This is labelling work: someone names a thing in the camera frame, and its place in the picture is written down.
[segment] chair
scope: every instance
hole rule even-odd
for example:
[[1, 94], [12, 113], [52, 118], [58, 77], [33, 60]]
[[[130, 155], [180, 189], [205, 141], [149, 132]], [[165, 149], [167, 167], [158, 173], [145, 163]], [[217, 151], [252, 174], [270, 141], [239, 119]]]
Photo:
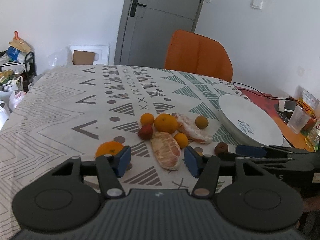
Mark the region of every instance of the chair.
[[233, 75], [229, 56], [219, 42], [183, 30], [177, 30], [173, 34], [164, 68], [228, 82], [231, 82]]

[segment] cardboard box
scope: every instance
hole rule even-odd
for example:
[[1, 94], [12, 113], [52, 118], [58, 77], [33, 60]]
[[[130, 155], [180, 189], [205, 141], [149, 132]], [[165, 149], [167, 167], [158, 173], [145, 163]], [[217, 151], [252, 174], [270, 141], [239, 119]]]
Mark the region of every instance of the cardboard box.
[[73, 53], [73, 65], [92, 65], [94, 52], [75, 50]]

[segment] gray ribbed surface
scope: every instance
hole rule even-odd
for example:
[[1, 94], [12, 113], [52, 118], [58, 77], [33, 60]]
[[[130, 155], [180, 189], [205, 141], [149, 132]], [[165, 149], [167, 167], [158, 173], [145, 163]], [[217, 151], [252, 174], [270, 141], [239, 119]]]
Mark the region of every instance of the gray ribbed surface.
[[110, 200], [85, 226], [46, 236], [29, 231], [14, 240], [302, 240], [294, 230], [277, 234], [250, 233], [223, 220], [206, 200], [185, 190], [134, 189], [122, 200]]

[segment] black door handle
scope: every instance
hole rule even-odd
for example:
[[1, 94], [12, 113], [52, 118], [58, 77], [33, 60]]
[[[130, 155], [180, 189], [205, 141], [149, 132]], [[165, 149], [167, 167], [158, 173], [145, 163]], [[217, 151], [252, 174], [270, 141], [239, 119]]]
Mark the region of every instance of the black door handle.
[[136, 15], [137, 6], [147, 7], [146, 4], [141, 4], [141, 3], [138, 3], [138, 0], [133, 0], [131, 10], [130, 10], [130, 17], [134, 17]]

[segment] door frame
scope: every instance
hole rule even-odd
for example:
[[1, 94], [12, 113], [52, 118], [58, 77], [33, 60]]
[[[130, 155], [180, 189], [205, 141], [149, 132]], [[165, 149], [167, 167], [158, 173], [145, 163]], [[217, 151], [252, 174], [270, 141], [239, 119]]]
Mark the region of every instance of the door frame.
[[[203, 5], [203, 1], [201, 0], [199, 2], [198, 10], [196, 13], [195, 20], [193, 22], [193, 26], [191, 29], [191, 32], [194, 32], [196, 29], [196, 24], [198, 22], [198, 18], [200, 15], [200, 11]], [[120, 19], [120, 25], [119, 25], [119, 31], [118, 31], [118, 38], [117, 38], [117, 43], [116, 43], [116, 52], [115, 52], [115, 59], [114, 59], [114, 64], [115, 65], [120, 65], [120, 60], [121, 60], [121, 54], [122, 54], [122, 46], [124, 42], [124, 34], [125, 34], [125, 28], [127, 26], [127, 21], [129, 17], [129, 11], [131, 8], [131, 2], [132, 0], [124, 0], [123, 8], [122, 8], [122, 14], [121, 14], [121, 19]]]

